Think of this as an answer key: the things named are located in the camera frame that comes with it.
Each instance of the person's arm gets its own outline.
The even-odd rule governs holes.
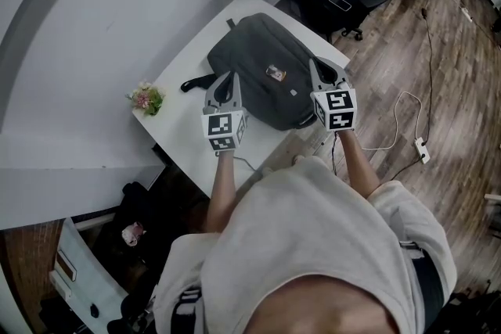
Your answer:
[[[232,150],[219,153],[218,169],[205,221],[206,232],[222,232],[235,210],[236,190],[233,154]]]
[[[369,164],[366,155],[363,154],[359,140],[352,130],[339,131],[338,135],[343,145],[350,185],[367,199],[380,186],[376,171]]]

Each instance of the person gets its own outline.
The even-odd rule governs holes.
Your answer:
[[[339,138],[350,185],[320,158],[300,157],[239,202],[233,151],[219,153],[207,232],[173,242],[157,287],[159,334],[182,331],[173,312],[197,288],[209,334],[423,332],[423,297],[400,241],[429,253],[446,301],[456,268],[445,232],[399,181],[380,183],[353,131]]]

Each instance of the black bag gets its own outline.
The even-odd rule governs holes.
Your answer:
[[[270,16],[243,18],[207,58],[218,77],[239,74],[243,106],[267,125],[285,131],[316,120],[308,66],[314,56]],[[285,73],[282,81],[267,75],[271,66]]]

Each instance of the person's left arm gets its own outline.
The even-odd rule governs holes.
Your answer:
[[[235,210],[237,201],[233,154],[232,150],[219,153],[218,169],[205,221],[206,232],[222,232]]]

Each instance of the smartphone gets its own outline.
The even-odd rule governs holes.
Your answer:
[[[329,2],[331,2],[333,5],[336,5],[344,12],[347,12],[349,9],[351,9],[351,5],[345,0],[329,0]]]

